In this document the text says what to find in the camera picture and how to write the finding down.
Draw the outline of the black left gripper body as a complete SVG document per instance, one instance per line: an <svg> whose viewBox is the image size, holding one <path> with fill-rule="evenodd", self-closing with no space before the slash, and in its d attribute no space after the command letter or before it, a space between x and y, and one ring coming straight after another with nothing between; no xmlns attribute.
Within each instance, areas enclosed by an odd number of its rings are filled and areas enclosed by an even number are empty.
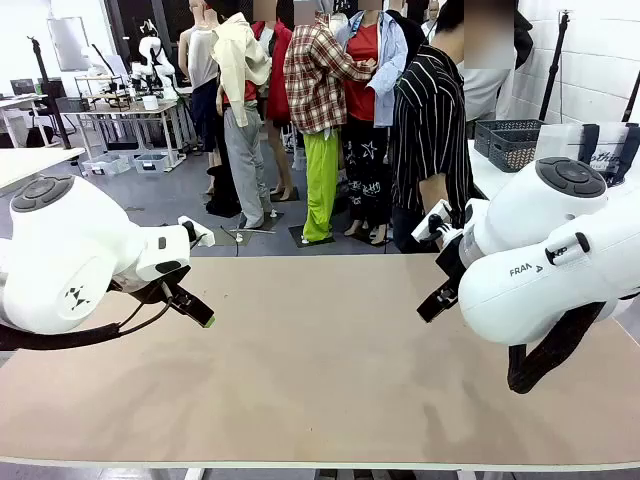
<svg viewBox="0 0 640 480"><path fill-rule="evenodd" d="M168 297L174 303L188 303L189 293L180 286L180 282L190 270L190 266L183 266L154 280L142 280L128 270L119 275L119 290L142 303L165 302Z"/></svg>

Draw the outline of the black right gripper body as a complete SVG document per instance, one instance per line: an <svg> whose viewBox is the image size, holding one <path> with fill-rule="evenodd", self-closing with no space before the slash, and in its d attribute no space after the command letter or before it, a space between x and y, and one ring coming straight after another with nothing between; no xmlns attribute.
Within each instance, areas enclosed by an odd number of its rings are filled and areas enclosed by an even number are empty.
<svg viewBox="0 0 640 480"><path fill-rule="evenodd" d="M459 233L443 246L442 251L436 258L436 264L448 277L445 282L445 287L448 289L458 289L460 280L467 270L460 253L460 244L463 239L464 235Z"/></svg>

